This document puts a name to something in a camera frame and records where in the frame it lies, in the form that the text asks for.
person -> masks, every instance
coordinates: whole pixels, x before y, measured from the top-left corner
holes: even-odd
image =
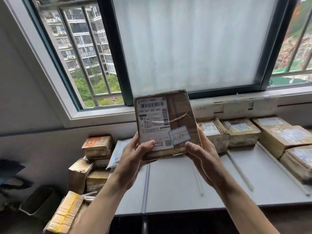
[[[216,190],[239,233],[278,234],[275,227],[224,167],[214,145],[204,132],[199,127],[197,129],[202,147],[186,142],[186,156],[193,161],[203,179]],[[154,147],[153,140],[138,146],[138,133],[135,134],[125,146],[114,173],[87,208],[83,218],[72,229],[71,234],[102,234],[107,231],[121,199],[134,184],[140,168],[147,163],[142,161],[142,157]]]

box with orange logo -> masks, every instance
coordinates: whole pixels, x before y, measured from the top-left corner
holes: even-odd
[[[113,138],[111,135],[89,137],[82,149],[89,160],[110,159],[113,152]]]

trash bin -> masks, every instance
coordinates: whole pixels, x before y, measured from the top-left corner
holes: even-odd
[[[61,197],[51,186],[38,187],[19,207],[19,210],[48,223],[57,210]]]

frosted glass pane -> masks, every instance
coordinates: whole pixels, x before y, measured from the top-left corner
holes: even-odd
[[[277,0],[113,0],[134,97],[252,84]]]

person's right hand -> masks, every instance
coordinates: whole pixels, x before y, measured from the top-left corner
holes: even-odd
[[[191,142],[185,143],[188,156],[203,179],[215,189],[220,189],[227,183],[228,171],[224,167],[213,143],[206,137],[197,125],[202,147]]]

